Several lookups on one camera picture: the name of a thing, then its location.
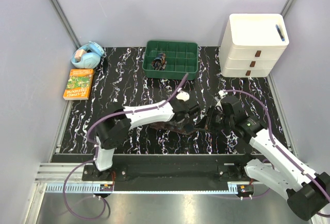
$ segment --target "white drawer cabinet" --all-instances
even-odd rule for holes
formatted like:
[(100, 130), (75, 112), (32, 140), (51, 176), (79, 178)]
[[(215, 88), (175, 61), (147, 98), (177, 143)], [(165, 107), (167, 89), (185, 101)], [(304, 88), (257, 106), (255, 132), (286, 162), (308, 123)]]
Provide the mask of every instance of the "white drawer cabinet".
[(266, 77), (288, 44), (280, 14), (231, 14), (219, 51), (222, 75)]

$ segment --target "green sorting tray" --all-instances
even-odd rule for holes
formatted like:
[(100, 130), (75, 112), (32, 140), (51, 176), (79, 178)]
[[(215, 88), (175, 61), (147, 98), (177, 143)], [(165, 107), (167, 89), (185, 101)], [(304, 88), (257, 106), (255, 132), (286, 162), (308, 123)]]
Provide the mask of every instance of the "green sorting tray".
[[(166, 54), (166, 68), (156, 71), (151, 63), (159, 53)], [(148, 78), (181, 80), (188, 73), (187, 80), (193, 80), (198, 70), (198, 45), (196, 43), (148, 41), (142, 68)]]

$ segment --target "white wall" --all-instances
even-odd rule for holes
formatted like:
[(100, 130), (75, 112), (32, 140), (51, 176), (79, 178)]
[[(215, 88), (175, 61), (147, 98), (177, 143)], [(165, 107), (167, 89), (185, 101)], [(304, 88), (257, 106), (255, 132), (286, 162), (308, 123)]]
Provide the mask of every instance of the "white wall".
[(286, 0), (59, 0), (82, 44), (144, 46), (148, 40), (221, 44), (231, 13), (280, 13)]
[(74, 46), (49, 0), (0, 0), (0, 223), (21, 223), (64, 107)]
[(299, 158), (328, 174), (329, 22), (329, 0), (296, 0), (285, 17), (290, 44), (272, 71)]

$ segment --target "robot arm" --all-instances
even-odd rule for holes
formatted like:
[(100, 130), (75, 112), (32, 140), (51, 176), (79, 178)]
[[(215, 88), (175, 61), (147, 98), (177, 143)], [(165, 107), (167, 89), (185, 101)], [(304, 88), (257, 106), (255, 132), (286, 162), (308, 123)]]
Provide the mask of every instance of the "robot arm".
[(329, 194), (330, 176), (327, 173), (318, 175), (280, 142), (276, 142), (274, 136), (273, 139), (276, 143), (273, 144), (265, 124), (256, 117), (247, 116), (242, 109), (240, 100), (236, 97), (222, 96), (220, 105), (217, 106), (223, 109), (221, 118), (218, 118), (218, 126), (233, 129), (238, 137), (257, 149), (276, 168), (273, 170), (250, 156), (239, 165), (239, 168), (244, 168), (244, 172), (249, 178), (262, 182), (280, 194), (287, 200), (291, 210), (303, 220), (309, 220), (328, 204), (322, 192), (307, 177), (310, 175)]
[(198, 103), (189, 99), (189, 94), (183, 91), (169, 102), (164, 103), (165, 100), (139, 107), (112, 104), (108, 109), (108, 114), (122, 111), (131, 113), (109, 118), (97, 125), (96, 141), (99, 147), (96, 152), (96, 168), (104, 171), (112, 167), (114, 150), (125, 141), (129, 130), (157, 122), (172, 123), (176, 127), (185, 129), (184, 121), (200, 110)]
[[(237, 171), (276, 191), (287, 200), (290, 208), (301, 219), (309, 220), (327, 205), (325, 196), (306, 175), (315, 179), (328, 194), (330, 194), (330, 176), (327, 173), (316, 174), (280, 142), (274, 145), (264, 122), (255, 116), (248, 116), (241, 101), (235, 96), (225, 96), (223, 92), (219, 94), (220, 100), (216, 106), (208, 109), (207, 115), (195, 125), (194, 130), (217, 133), (222, 129), (230, 129), (237, 137), (265, 155), (276, 170), (247, 155), (247, 159), (238, 162)], [(112, 166), (114, 150), (123, 143), (130, 129), (156, 122), (169, 123), (171, 126), (185, 129), (187, 117), (199, 111), (198, 103), (190, 100), (189, 95), (184, 92), (164, 105), (163, 103), (164, 101), (161, 101), (142, 107), (123, 107), (114, 104), (110, 107), (109, 114), (122, 111), (130, 113), (118, 115), (97, 125), (96, 140), (99, 147), (95, 164), (99, 171), (107, 170)], [(298, 170), (292, 161), (299, 165), (303, 172)]]

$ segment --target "book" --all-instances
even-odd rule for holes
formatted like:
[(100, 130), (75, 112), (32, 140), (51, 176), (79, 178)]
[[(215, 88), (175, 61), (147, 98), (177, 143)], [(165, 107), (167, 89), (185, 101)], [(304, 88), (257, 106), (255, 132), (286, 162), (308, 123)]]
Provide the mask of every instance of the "book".
[(91, 91), (94, 70), (91, 68), (74, 68), (70, 71), (70, 77), (63, 98), (65, 100), (86, 100)]

